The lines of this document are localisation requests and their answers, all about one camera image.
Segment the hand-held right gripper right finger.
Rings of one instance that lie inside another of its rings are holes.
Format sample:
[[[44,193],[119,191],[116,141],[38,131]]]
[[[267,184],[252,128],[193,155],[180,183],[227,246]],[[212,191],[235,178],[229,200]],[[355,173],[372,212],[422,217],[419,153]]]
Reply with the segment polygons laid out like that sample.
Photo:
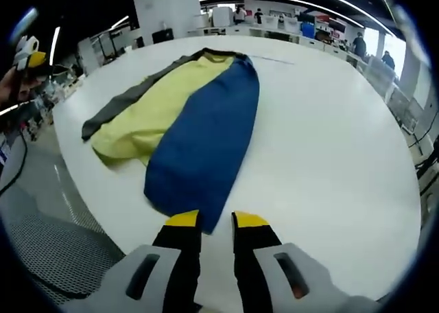
[[[234,274],[244,312],[378,312],[380,304],[351,296],[320,262],[282,243],[258,215],[234,211]]]

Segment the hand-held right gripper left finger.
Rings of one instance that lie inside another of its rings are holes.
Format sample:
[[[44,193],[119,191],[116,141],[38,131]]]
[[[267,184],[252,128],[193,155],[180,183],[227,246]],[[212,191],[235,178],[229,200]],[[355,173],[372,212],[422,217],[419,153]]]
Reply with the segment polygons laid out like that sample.
[[[151,245],[126,255],[85,299],[63,312],[196,312],[201,216],[193,210],[169,218]]]

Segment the person's left hand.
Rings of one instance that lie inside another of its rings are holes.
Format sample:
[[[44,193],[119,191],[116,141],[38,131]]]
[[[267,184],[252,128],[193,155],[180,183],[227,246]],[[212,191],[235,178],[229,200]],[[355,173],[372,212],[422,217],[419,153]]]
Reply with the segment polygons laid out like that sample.
[[[42,80],[38,78],[25,78],[20,80],[16,75],[16,69],[13,67],[1,79],[1,104],[5,104],[12,100],[24,102],[29,92],[42,84]]]

